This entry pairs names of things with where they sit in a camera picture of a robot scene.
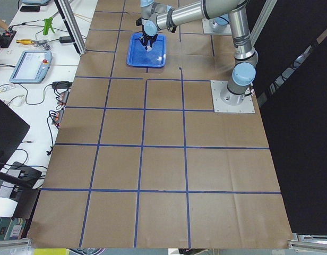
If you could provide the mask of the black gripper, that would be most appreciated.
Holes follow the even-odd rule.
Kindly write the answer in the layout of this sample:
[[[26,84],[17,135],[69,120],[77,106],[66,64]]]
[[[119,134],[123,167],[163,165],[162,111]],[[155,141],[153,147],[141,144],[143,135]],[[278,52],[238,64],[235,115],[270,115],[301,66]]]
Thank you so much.
[[[150,47],[153,47],[153,44],[156,42],[157,40],[157,34],[154,34],[153,36],[148,35],[144,29],[142,30],[142,36],[140,39],[140,43],[142,44],[142,46],[147,49],[148,44],[150,44]]]

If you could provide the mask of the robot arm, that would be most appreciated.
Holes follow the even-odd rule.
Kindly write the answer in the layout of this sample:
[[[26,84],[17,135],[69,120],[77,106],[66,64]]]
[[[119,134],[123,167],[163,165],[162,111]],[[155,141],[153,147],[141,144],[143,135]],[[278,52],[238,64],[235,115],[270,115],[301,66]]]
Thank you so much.
[[[246,15],[247,1],[196,1],[179,8],[156,1],[140,1],[141,17],[136,21],[142,27],[140,43],[147,51],[153,47],[160,30],[172,33],[179,25],[202,18],[211,20],[228,14],[229,25],[235,48],[231,78],[220,92],[222,101],[236,106],[243,102],[246,90],[256,76],[258,54],[251,43],[251,33]]]
[[[223,28],[226,25],[229,24],[229,20],[224,18],[223,16],[218,16],[216,18],[214,18],[211,22],[210,22],[211,26],[214,28]]]

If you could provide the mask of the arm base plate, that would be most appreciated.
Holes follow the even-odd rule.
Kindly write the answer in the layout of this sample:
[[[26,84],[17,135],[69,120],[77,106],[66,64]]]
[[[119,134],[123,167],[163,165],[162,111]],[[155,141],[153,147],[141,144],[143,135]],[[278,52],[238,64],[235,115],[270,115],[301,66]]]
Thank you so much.
[[[234,95],[228,90],[228,81],[211,80],[213,109],[215,113],[254,114],[252,93],[249,88],[242,95]]]
[[[202,19],[203,33],[205,35],[231,36],[229,22],[222,18]]]

